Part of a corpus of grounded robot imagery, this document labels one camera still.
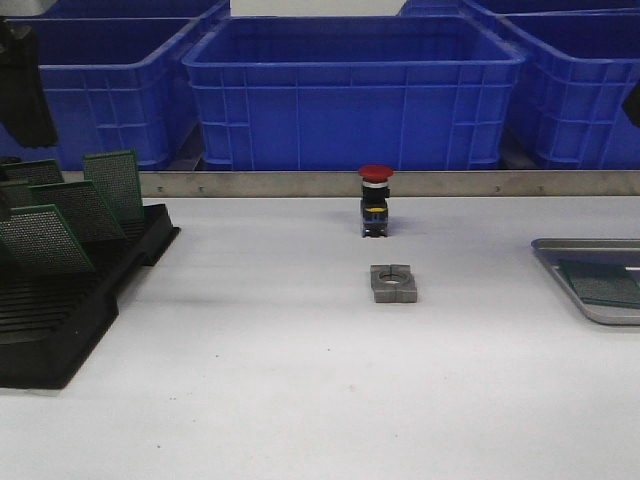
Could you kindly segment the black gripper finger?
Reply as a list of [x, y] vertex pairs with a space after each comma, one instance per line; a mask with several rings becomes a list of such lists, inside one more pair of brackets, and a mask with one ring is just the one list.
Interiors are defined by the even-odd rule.
[[39, 71], [38, 37], [1, 18], [1, 125], [24, 148], [47, 148], [58, 133]]
[[622, 109], [635, 127], [640, 127], [640, 91], [633, 89], [622, 103]]

